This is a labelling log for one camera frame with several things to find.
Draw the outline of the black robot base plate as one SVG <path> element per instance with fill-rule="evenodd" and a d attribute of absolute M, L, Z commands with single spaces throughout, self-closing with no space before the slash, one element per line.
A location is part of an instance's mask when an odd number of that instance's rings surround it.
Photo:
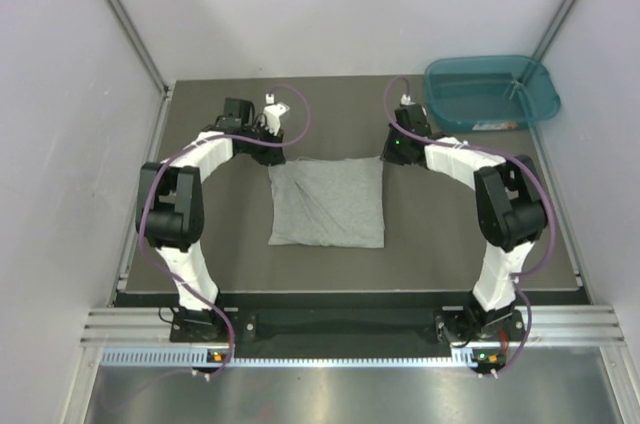
<path fill-rule="evenodd" d="M 456 348 L 486 343 L 488 361 L 503 362 L 509 345 L 524 336 L 523 318 L 510 318 L 483 337 L 458 347 L 442 335 L 444 323 L 461 316 L 463 291 L 224 292 L 217 304 L 225 328 L 212 341 L 192 338 L 173 325 L 179 343 L 224 343 L 235 336 L 238 358 L 335 359 L 448 357 Z"/>

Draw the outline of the grey adidas t-shirt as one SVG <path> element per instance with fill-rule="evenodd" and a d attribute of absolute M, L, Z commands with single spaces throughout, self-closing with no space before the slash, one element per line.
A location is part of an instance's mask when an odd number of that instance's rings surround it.
<path fill-rule="evenodd" d="M 269 169 L 271 246 L 385 247 L 383 163 L 298 159 Z"/>

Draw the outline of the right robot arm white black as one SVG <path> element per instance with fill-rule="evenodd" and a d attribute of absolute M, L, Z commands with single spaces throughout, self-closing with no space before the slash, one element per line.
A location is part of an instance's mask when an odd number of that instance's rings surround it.
<path fill-rule="evenodd" d="M 475 194 L 478 225 L 486 240 L 482 268 L 461 316 L 444 323 L 442 335 L 458 347 L 498 333 L 511 317 L 516 280 L 548 223 L 540 185 L 530 159 L 514 163 L 503 156 L 470 149 L 454 137 L 432 143 L 389 126 L 382 155 L 396 165 L 419 165 L 444 174 Z"/>

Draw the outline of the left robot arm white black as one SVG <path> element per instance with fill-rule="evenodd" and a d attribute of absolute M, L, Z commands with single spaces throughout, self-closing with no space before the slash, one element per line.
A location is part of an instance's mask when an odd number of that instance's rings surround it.
<path fill-rule="evenodd" d="M 160 256 L 162 269 L 177 287 L 173 325 L 196 340 L 216 340 L 227 326 L 225 314 L 213 307 L 219 288 L 200 243 L 205 224 L 203 182 L 238 154 L 263 166 L 285 163 L 282 122 L 289 113 L 289 106 L 272 94 L 265 97 L 260 113 L 248 100 L 227 98 L 223 113 L 176 156 L 141 167 L 138 239 Z"/>

